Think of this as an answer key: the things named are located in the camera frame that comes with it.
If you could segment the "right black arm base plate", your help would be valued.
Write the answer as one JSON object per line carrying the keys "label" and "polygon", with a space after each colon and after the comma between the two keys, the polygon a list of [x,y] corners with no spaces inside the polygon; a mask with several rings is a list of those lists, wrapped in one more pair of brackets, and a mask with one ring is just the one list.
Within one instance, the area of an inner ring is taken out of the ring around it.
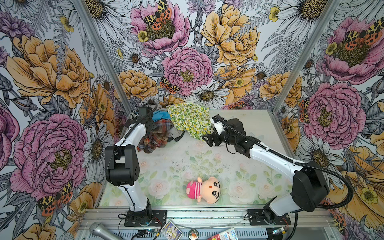
{"label": "right black arm base plate", "polygon": [[248,209],[245,219],[250,222],[251,226],[289,226],[291,224],[288,214],[279,217],[273,212],[264,209]]}

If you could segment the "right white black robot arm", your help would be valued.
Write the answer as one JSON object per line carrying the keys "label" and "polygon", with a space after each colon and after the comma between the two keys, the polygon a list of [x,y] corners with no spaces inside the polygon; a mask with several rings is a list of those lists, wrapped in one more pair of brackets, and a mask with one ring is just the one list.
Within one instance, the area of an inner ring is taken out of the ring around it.
{"label": "right white black robot arm", "polygon": [[323,171],[316,163],[306,164],[289,158],[269,148],[261,140],[247,136],[243,123],[237,118],[225,120],[216,115],[210,122],[213,132],[202,136],[210,147],[231,145],[236,153],[267,165],[291,181],[290,193],[272,198],[263,207],[261,216],[267,224],[276,224],[288,213],[313,212],[329,194],[330,190]]}

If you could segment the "red plaid cloth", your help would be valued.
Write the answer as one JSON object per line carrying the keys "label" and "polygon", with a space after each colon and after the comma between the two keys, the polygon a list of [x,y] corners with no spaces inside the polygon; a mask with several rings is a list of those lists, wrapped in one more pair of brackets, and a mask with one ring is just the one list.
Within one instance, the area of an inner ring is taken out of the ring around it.
{"label": "red plaid cloth", "polygon": [[137,150],[151,154],[157,148],[164,148],[168,142],[170,130],[174,127],[171,120],[160,119],[155,122],[156,128],[147,133],[139,142]]}

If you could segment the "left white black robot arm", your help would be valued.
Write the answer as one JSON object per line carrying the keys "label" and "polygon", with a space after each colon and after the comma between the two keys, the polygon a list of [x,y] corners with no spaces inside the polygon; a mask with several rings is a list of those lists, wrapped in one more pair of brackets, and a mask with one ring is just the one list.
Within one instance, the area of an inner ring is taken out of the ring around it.
{"label": "left white black robot arm", "polygon": [[121,140],[105,149],[106,180],[119,188],[130,203],[125,218],[126,227],[148,226],[153,219],[150,201],[139,183],[137,147],[154,126],[154,111],[150,104],[139,107],[138,114],[126,122],[127,131]]}

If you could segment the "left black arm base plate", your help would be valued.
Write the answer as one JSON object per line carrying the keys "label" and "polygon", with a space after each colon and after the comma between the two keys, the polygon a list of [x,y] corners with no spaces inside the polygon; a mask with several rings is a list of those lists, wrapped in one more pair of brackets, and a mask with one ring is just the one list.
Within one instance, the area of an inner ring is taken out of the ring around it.
{"label": "left black arm base plate", "polygon": [[163,227],[167,221],[167,210],[128,211],[124,221],[125,227]]}

